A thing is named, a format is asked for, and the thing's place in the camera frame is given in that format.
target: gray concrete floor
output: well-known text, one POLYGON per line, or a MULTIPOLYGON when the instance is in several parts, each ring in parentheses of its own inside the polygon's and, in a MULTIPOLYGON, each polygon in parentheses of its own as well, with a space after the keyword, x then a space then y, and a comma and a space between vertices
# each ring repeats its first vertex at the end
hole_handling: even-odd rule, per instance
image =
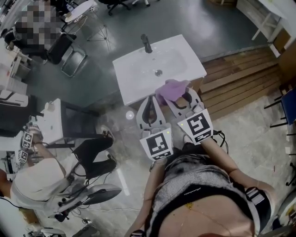
MULTIPOLYGON (((151 0, 151 7, 140 1, 131 11, 118 6, 110 17, 106 5, 99 4, 97 14, 108 29, 110 50, 104 41, 86 41, 81 31, 77 42, 89 57, 74 78, 65 76, 57 65, 35 67, 27 78, 28 93, 41 104, 60 98, 69 103, 88 106, 119 92, 112 61, 141 48, 140 35, 151 43, 183 34, 200 58, 224 54, 266 44, 262 34, 252 41, 256 26, 238 9, 213 5, 207 0, 151 0)), ((98 23, 90 17, 86 23, 94 30, 98 23)), ((88 27, 82 27, 89 34, 88 27)))
MULTIPOLYGON (((272 185, 277 192, 277 209, 288 193, 294 187, 287 187, 285 183, 292 177, 290 162, 295 163, 295 157, 287 152, 295 153, 295 137, 287 137, 295 127, 281 126, 269 128, 271 124, 280 122, 283 110, 280 106, 264 110, 264 106, 271 104, 278 93, 261 99, 213 122, 215 130, 222 130, 229 145, 229 155, 247 175, 272 185)), ((107 177, 106 183, 115 184, 123 191, 115 198, 88 209, 75 210, 74 217, 64 223, 49 222, 45 226, 57 227, 64 230, 67 236, 83 228, 81 217, 92 219, 101 231, 103 237, 122 237, 131 226, 142 206, 144 188, 149 176, 151 161, 147 158, 140 144, 140 131, 136 121, 127 120, 125 114, 133 110, 125 106, 109 106, 106 113, 98 119, 97 132, 101 125, 107 125, 112 130, 116 142, 110 152, 115 155, 118 166, 107 177)), ((165 114, 166 120, 172 124, 174 146, 183 146, 184 133, 177 126, 172 113, 165 114)), ((59 159, 63 159, 70 150, 55 151, 59 159)), ((106 159, 104 152, 99 153, 96 161, 106 159)), ((102 184, 105 175, 94 184, 102 184)))

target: wooden floor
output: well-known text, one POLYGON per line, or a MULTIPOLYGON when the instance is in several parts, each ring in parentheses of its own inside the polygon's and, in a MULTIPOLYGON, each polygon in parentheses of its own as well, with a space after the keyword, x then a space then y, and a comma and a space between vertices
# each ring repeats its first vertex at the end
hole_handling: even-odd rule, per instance
POLYGON ((282 77, 278 61, 269 48, 222 57, 203 66, 207 76, 199 94, 212 120, 276 90, 282 77))

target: white shirt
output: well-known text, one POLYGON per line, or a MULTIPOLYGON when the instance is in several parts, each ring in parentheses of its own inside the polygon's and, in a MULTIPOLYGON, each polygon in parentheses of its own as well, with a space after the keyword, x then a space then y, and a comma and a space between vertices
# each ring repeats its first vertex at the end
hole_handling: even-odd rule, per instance
MULTIPOLYGON (((66 170, 66 177, 70 174, 77 162, 74 154, 60 161, 60 164, 66 170)), ((24 168, 17 172, 13 182, 18 190, 27 198, 36 201, 45 201, 52 196, 63 179, 64 174, 58 161, 54 158, 46 158, 32 167, 24 168)), ((23 206, 14 193, 12 191, 10 193, 12 201, 17 205, 23 206)))

